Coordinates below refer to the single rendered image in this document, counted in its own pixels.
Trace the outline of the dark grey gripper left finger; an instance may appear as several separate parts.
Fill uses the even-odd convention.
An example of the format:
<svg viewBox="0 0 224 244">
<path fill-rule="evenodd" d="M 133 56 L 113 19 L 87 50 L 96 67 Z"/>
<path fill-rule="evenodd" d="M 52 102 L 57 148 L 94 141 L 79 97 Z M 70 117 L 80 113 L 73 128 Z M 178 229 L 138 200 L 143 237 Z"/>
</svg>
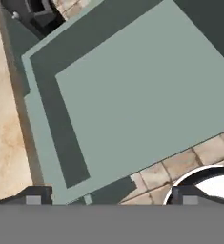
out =
<svg viewBox="0 0 224 244">
<path fill-rule="evenodd" d="M 20 193 L 1 199 L 0 204 L 51 205 L 52 186 L 28 186 Z"/>
</svg>

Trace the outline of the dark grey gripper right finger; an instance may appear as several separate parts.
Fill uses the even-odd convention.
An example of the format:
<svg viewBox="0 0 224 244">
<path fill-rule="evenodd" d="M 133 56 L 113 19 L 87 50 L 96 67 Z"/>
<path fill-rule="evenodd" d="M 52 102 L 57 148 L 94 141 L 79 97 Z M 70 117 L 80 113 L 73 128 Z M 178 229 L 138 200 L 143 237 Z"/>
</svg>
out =
<svg viewBox="0 0 224 244">
<path fill-rule="evenodd" d="M 224 198 L 210 196 L 193 185 L 176 186 L 172 188 L 172 205 L 224 205 Z"/>
</svg>

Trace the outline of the grey-green open drawer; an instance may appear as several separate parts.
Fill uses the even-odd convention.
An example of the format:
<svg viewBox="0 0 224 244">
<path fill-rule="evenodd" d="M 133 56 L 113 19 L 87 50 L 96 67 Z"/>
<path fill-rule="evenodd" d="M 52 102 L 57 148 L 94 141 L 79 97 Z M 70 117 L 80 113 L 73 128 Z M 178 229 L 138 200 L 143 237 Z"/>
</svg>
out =
<svg viewBox="0 0 224 244">
<path fill-rule="evenodd" d="M 224 0 L 92 0 L 22 60 L 57 204 L 224 132 Z"/>
</svg>

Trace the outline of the white and black round thing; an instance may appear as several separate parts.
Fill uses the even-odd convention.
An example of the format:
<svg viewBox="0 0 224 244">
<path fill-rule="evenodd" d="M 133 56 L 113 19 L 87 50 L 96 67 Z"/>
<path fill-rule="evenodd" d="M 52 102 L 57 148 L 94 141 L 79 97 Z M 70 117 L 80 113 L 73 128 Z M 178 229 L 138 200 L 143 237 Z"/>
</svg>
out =
<svg viewBox="0 0 224 244">
<path fill-rule="evenodd" d="M 202 166 L 185 173 L 178 178 L 168 190 L 163 204 L 172 205 L 172 188 L 183 185 L 193 185 L 207 195 L 224 198 L 224 166 Z"/>
</svg>

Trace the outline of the black boxy thing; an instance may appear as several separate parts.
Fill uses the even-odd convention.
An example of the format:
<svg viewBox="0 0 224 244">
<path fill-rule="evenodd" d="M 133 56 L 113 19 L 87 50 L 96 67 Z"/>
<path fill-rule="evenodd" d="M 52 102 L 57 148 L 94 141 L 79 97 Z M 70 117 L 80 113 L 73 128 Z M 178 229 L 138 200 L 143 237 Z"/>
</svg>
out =
<svg viewBox="0 0 224 244">
<path fill-rule="evenodd" d="M 54 20 L 50 0 L 25 0 L 29 19 L 40 27 L 46 27 Z"/>
</svg>

